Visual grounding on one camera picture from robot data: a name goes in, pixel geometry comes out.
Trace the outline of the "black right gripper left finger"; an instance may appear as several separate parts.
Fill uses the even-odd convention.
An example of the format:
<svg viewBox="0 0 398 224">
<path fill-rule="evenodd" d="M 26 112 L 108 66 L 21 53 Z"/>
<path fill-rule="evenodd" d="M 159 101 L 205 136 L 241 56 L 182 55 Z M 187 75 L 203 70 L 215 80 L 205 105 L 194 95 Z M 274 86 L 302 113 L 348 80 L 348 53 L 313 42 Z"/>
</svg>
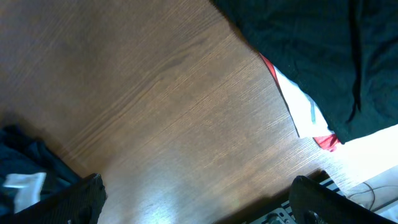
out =
<svg viewBox="0 0 398 224">
<path fill-rule="evenodd" d="M 99 174 L 91 174 L 69 188 L 13 215 L 2 224 L 97 224 L 106 201 Z"/>
</svg>

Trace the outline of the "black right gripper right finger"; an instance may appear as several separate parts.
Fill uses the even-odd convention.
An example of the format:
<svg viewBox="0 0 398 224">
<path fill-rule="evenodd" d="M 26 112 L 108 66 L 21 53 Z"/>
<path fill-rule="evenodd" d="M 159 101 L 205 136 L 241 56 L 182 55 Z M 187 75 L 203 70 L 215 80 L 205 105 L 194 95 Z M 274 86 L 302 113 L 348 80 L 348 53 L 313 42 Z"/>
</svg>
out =
<svg viewBox="0 0 398 224">
<path fill-rule="evenodd" d="M 292 182 L 289 203 L 297 223 L 394 223 L 302 175 Z"/>
</svg>

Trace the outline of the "dark blue shorts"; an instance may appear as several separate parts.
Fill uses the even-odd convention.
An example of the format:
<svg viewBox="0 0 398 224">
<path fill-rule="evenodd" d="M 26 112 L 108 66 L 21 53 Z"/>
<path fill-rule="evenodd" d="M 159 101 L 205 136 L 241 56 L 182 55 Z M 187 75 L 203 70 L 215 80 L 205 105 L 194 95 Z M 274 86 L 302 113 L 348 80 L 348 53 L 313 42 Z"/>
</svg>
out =
<svg viewBox="0 0 398 224">
<path fill-rule="evenodd" d="M 40 138 L 32 138 L 18 126 L 1 129 L 1 216 L 15 212 L 17 188 L 5 187 L 9 174 L 34 175 L 44 173 L 45 179 L 38 198 L 28 201 L 28 206 L 45 200 L 69 186 L 79 182 L 81 177 L 69 168 L 58 156 L 48 149 Z"/>
</svg>

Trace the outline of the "red white garment underneath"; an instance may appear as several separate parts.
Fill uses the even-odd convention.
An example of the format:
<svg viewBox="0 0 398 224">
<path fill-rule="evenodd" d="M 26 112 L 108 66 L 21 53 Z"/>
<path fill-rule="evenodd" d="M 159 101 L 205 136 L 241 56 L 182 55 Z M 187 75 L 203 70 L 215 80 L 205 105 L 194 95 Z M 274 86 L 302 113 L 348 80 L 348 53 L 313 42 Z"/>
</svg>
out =
<svg viewBox="0 0 398 224">
<path fill-rule="evenodd" d="M 282 74 L 265 56 L 261 57 L 280 90 L 300 138 L 312 138 L 324 150 L 333 152 L 340 141 L 328 129 L 317 104 L 299 86 Z"/>
</svg>

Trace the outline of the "black garment in pile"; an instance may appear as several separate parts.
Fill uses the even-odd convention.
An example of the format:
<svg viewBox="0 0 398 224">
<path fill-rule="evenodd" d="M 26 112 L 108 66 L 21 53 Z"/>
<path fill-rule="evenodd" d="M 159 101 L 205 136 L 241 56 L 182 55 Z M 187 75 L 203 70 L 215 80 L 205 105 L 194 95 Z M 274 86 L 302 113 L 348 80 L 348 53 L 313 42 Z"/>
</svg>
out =
<svg viewBox="0 0 398 224">
<path fill-rule="evenodd" d="M 396 0 L 216 0 L 342 143 L 397 124 Z"/>
</svg>

